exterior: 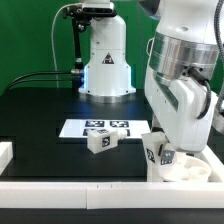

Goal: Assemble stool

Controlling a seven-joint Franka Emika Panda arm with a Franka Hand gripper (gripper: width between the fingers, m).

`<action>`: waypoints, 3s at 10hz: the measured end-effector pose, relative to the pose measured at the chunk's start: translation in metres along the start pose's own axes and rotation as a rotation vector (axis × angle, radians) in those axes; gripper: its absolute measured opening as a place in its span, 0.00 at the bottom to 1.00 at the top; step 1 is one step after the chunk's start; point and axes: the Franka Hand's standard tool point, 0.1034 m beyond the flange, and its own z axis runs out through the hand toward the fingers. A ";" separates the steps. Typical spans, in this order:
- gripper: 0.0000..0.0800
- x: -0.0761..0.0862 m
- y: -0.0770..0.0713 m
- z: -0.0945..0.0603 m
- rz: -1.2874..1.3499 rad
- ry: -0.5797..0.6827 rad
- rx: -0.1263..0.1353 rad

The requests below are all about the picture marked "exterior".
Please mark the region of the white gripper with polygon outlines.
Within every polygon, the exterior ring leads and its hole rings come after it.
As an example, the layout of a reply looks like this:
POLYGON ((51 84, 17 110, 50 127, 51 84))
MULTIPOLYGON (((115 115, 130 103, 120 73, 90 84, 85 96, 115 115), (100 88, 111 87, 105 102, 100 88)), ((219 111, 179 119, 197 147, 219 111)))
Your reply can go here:
MULTIPOLYGON (((145 96, 158 119, 166 137, 176 151, 198 153, 207 145, 214 107, 215 95, 206 115, 198 119, 206 105, 206 88, 192 78, 173 80, 169 86, 156 80, 156 72, 147 68, 145 96)), ((161 144, 158 151, 161 165, 171 164, 175 152, 170 144, 161 144)))

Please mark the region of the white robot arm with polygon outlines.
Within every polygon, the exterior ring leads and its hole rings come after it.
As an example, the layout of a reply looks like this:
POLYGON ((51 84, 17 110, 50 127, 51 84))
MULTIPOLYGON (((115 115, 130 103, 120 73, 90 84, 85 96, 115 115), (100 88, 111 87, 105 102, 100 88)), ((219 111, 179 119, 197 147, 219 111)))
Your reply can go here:
MULTIPOLYGON (((221 100, 209 81, 221 55, 224 0, 137 0, 158 21, 147 43, 144 94, 174 150, 202 151, 221 100)), ((135 92, 125 59, 124 21, 110 0, 82 0, 90 17, 91 57, 80 93, 95 100, 135 92)))

